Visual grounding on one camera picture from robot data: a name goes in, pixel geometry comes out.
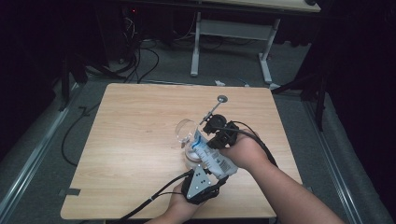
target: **wire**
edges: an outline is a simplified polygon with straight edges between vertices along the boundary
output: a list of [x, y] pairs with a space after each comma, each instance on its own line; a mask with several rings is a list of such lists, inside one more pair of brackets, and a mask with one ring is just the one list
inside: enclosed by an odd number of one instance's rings
[[173, 183], [175, 183], [176, 181], [178, 181], [179, 179], [181, 179], [181, 178], [183, 178], [185, 176], [192, 175], [193, 172], [194, 172], [193, 170], [189, 170], [188, 172], [186, 172], [186, 173], [176, 177], [175, 179], [169, 181], [169, 183], [167, 183], [165, 186], [163, 186], [160, 190], [158, 190], [155, 194], [153, 194], [145, 202], [140, 204], [140, 206], [138, 206], [134, 211], [132, 211], [131, 213], [125, 215], [124, 217], [120, 218], [119, 220], [112, 222], [111, 224], [122, 223], [123, 221], [127, 220], [129, 217], [134, 216], [136, 213], [140, 212], [143, 208], [145, 208], [149, 203], [153, 202], [159, 196], [169, 193], [169, 192], [165, 192], [165, 193], [161, 193], [161, 192], [163, 192], [170, 185], [172, 185]]
[[140, 58], [141, 58], [140, 57], [140, 48], [137, 49], [137, 55], [138, 55], [138, 57], [136, 59], [137, 60], [137, 64], [134, 66], [134, 70], [128, 75], [127, 78], [125, 78], [124, 83], [131, 82], [132, 80], [134, 80], [134, 75], [136, 75], [137, 79], [139, 79], [139, 75], [137, 74], [137, 67], [140, 64]]
[[145, 50], [152, 52], [157, 57], [157, 62], [154, 64], [154, 66], [150, 70], [147, 71], [147, 73], [143, 74], [142, 77], [137, 80], [137, 84], [140, 84], [140, 82], [142, 82], [142, 79], [145, 76], [147, 76], [152, 70], [154, 70], [157, 67], [158, 63], [160, 62], [160, 56], [154, 50], [152, 50], [152, 49], [145, 49]]
[[188, 36], [188, 35], [191, 33], [192, 27], [194, 27], [194, 22], [195, 22], [196, 16], [197, 16], [197, 13], [195, 12], [194, 13], [194, 17], [192, 18], [192, 22], [191, 22], [191, 26], [190, 26], [189, 31], [185, 35], [183, 35], [181, 38], [174, 39], [174, 41], [188, 39], [188, 38], [191, 38], [192, 36], [194, 36], [194, 35], [190, 35], [190, 36]]
[[260, 137], [259, 137], [250, 127], [248, 127], [248, 128], [253, 132], [253, 134], [252, 134], [252, 133], [247, 133], [247, 132], [242, 131], [242, 130], [239, 130], [239, 129], [229, 129], [229, 128], [220, 128], [220, 127], [214, 127], [214, 128], [216, 128], [216, 129], [218, 129], [218, 130], [223, 130], [223, 131], [229, 131], [229, 132], [235, 132], [235, 133], [242, 133], [242, 134], [245, 134], [245, 135], [251, 137], [254, 141], [256, 141], [256, 142], [260, 145], [260, 147], [261, 147], [261, 148], [264, 150], [264, 152], [267, 154], [268, 160], [269, 160], [274, 166], [277, 167], [275, 158], [274, 158], [274, 156], [272, 155], [271, 151], [268, 149], [268, 147], [264, 144], [264, 142], [260, 139]]
[[74, 163], [74, 162], [72, 162], [72, 161], [70, 161], [70, 160], [66, 157], [66, 154], [65, 154], [65, 152], [64, 152], [64, 143], [66, 142], [66, 138], [67, 138], [67, 136], [70, 134], [70, 132], [72, 131], [72, 129], [76, 126], [76, 124], [77, 124], [80, 120], [82, 120], [83, 118], [87, 117], [87, 116], [90, 114], [91, 111], [93, 111], [97, 106], [99, 106], [99, 104], [100, 104], [100, 103], [94, 105], [93, 107], [91, 107], [91, 108], [88, 109], [88, 110], [84, 110], [84, 111], [82, 112], [82, 114], [79, 116], [79, 118], [76, 119], [76, 120], [73, 122], [73, 124], [69, 127], [69, 129], [67, 129], [66, 133], [64, 134], [64, 139], [63, 139], [62, 144], [61, 144], [62, 157], [64, 158], [64, 160], [65, 160], [67, 163], [69, 163], [69, 164], [72, 165], [72, 166], [76, 166], [76, 167], [77, 167], [77, 164]]

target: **person's right hand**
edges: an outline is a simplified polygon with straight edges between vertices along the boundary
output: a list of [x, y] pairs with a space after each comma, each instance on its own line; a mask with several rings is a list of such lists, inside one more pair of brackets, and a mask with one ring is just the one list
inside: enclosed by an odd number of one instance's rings
[[239, 133], [235, 145], [220, 149], [219, 152], [233, 161], [235, 165], [250, 171], [256, 164], [268, 161], [267, 155], [251, 137]]

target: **metal rail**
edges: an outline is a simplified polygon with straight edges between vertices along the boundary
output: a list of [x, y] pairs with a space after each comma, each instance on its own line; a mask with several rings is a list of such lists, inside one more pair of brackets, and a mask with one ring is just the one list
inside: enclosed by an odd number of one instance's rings
[[358, 208], [356, 207], [352, 195], [349, 191], [346, 181], [344, 180], [340, 170], [338, 169], [337, 163], [332, 155], [332, 151], [326, 141], [324, 133], [318, 129], [318, 125], [315, 122], [315, 111], [313, 106], [309, 102], [303, 102], [306, 113], [312, 123], [312, 126], [317, 133], [318, 140], [321, 144], [322, 153], [329, 169], [330, 176], [332, 177], [332, 182], [334, 183], [335, 189], [338, 192], [341, 203], [346, 211], [349, 223], [361, 224], [361, 215], [359, 214]]
[[[78, 87], [77, 83], [72, 87], [72, 92], [74, 94], [72, 94], [70, 104], [72, 104], [75, 98], [77, 98], [80, 89], [81, 88]], [[9, 188], [8, 193], [4, 197], [3, 201], [0, 203], [0, 223], [6, 224], [11, 218], [11, 215], [14, 209], [17, 207], [23, 193], [29, 186], [30, 182], [35, 176], [36, 171], [38, 170], [38, 167], [44, 160], [47, 152], [49, 151], [52, 138], [58, 130], [59, 126], [64, 121], [64, 118], [66, 117], [68, 111], [69, 107], [66, 107], [58, 114], [52, 125], [47, 130], [43, 139], [41, 139], [41, 141], [37, 144], [29, 159], [23, 165], [14, 183]]]

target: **person's left hand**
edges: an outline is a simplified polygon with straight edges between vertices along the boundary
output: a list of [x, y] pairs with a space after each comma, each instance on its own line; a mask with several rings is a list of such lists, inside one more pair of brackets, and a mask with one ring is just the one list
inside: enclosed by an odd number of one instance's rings
[[[182, 184], [183, 182], [175, 186], [173, 192], [181, 193]], [[204, 203], [200, 203], [196, 205], [193, 203], [188, 203], [182, 194], [172, 194], [168, 209], [166, 209], [162, 215], [152, 219], [147, 223], [181, 224], [190, 220], [198, 208], [200, 208], [203, 204]]]

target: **clear plastic cup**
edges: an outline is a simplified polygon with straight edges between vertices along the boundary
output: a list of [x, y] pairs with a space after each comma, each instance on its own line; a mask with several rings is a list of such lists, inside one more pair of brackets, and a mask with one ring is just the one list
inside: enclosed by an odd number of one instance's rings
[[198, 164], [202, 164], [199, 156], [191, 148], [197, 128], [198, 125], [190, 119], [183, 119], [175, 128], [177, 141], [181, 143], [181, 147], [185, 152], [184, 162], [188, 169], [194, 169]]

